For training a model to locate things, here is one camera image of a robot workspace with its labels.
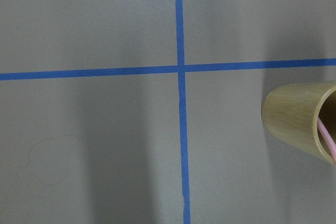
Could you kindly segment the brown paper table mat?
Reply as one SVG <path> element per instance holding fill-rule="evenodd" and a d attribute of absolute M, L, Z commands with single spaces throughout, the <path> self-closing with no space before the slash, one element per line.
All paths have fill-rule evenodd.
<path fill-rule="evenodd" d="M 335 80 L 335 0 L 1 0 L 1 223 L 335 223 L 262 102 Z"/>

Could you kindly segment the pink chopstick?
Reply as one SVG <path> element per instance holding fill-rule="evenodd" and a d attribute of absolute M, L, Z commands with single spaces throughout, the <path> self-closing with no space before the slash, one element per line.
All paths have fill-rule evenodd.
<path fill-rule="evenodd" d="M 320 118 L 317 120 L 317 127 L 330 150 L 333 160 L 335 161 L 335 142 Z"/>

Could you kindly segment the tan wooden cup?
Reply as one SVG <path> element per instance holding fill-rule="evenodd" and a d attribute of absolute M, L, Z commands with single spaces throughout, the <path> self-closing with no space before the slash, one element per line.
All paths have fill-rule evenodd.
<path fill-rule="evenodd" d="M 335 138 L 335 82 L 294 83 L 270 91 L 261 107 L 265 128 L 275 138 L 335 164 L 318 131 L 321 120 Z"/>

